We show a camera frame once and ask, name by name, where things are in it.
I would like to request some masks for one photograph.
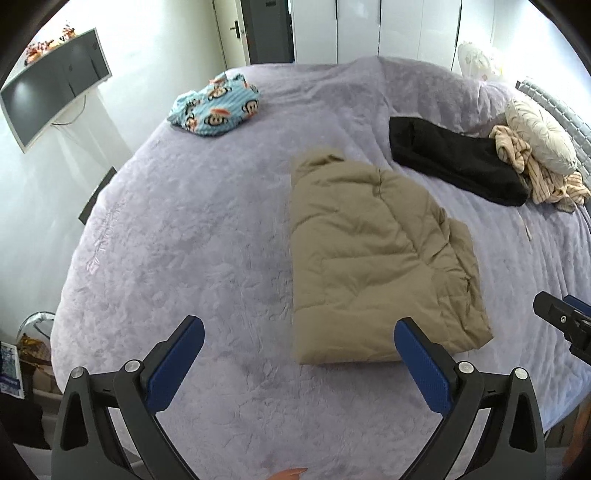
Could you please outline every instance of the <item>lavender bedspread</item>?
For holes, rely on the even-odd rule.
[[[309,468],[303,480],[398,478],[440,420],[405,366],[301,367],[290,357],[289,163],[328,145],[398,169],[390,116],[484,136],[513,90],[377,57],[240,71],[261,90],[257,116],[220,138],[163,123],[100,194],[57,311],[59,385],[77,365],[103,372],[143,358],[196,314],[205,346],[158,418],[201,479],[264,480],[293,467]],[[531,202],[503,207],[403,171],[474,239],[495,338],[457,358],[481,371],[529,370],[551,426],[588,392],[591,368],[534,315],[532,302],[540,290],[591,301],[589,214]],[[471,436],[456,474],[475,442]]]

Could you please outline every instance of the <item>wall-mounted tv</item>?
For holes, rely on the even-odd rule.
[[[96,29],[25,67],[0,90],[0,106],[25,152],[78,97],[111,76]]]

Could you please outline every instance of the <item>wardrobe door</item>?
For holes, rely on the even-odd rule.
[[[292,0],[296,63],[336,63],[335,0]]]
[[[382,0],[379,54],[416,60],[423,0]]]
[[[462,0],[424,0],[418,59],[452,69]]]
[[[377,55],[380,0],[336,0],[336,5],[338,62]]]

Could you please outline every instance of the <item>monkey print fabric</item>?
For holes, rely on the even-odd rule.
[[[222,73],[204,89],[180,95],[167,120],[197,135],[222,135],[258,112],[260,96],[244,75]]]

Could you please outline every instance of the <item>metal screw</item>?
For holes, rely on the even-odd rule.
[[[471,374],[474,371],[474,365],[470,362],[460,362],[457,366],[463,374]]]
[[[130,360],[125,364],[126,372],[135,372],[139,368],[139,362],[137,360]]]
[[[74,370],[72,370],[72,372],[70,373],[70,376],[72,378],[80,378],[83,373],[84,373],[84,367],[76,367]]]
[[[521,380],[525,380],[527,378],[527,370],[525,368],[516,368],[515,376]]]

